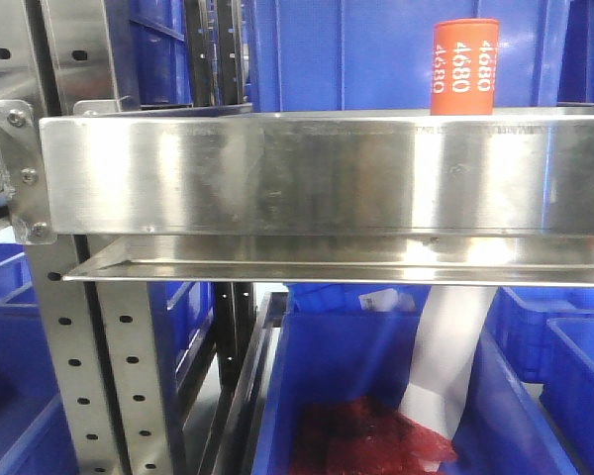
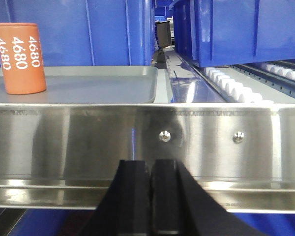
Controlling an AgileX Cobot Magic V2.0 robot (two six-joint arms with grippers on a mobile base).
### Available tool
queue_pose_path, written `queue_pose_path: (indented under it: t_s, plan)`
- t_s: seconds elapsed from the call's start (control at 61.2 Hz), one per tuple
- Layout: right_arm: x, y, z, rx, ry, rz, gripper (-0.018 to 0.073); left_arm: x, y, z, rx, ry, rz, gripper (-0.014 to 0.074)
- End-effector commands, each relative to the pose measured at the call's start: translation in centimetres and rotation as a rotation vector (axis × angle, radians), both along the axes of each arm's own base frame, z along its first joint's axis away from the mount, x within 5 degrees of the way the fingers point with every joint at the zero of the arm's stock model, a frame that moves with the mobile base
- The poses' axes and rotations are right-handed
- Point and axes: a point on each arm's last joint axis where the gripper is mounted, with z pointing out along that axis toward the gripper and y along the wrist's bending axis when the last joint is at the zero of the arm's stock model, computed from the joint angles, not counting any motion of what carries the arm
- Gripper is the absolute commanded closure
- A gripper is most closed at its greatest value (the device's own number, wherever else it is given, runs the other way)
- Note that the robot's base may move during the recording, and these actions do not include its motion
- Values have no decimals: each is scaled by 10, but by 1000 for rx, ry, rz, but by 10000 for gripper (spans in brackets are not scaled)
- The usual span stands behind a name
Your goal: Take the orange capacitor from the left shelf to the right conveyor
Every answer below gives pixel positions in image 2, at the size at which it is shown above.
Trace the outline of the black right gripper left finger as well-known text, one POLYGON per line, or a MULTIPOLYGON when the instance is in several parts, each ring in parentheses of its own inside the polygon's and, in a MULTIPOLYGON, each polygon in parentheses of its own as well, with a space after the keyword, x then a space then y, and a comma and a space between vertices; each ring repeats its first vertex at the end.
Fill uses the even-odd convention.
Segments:
POLYGON ((148 236, 149 174, 144 161, 121 160, 82 236, 148 236))

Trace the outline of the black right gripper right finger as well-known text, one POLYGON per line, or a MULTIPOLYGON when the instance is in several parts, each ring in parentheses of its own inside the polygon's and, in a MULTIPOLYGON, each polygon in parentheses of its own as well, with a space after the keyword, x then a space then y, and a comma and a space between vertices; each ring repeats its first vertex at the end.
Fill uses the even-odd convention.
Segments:
POLYGON ((157 159, 152 169, 152 235, 261 236, 262 232, 227 212, 172 159, 157 159))

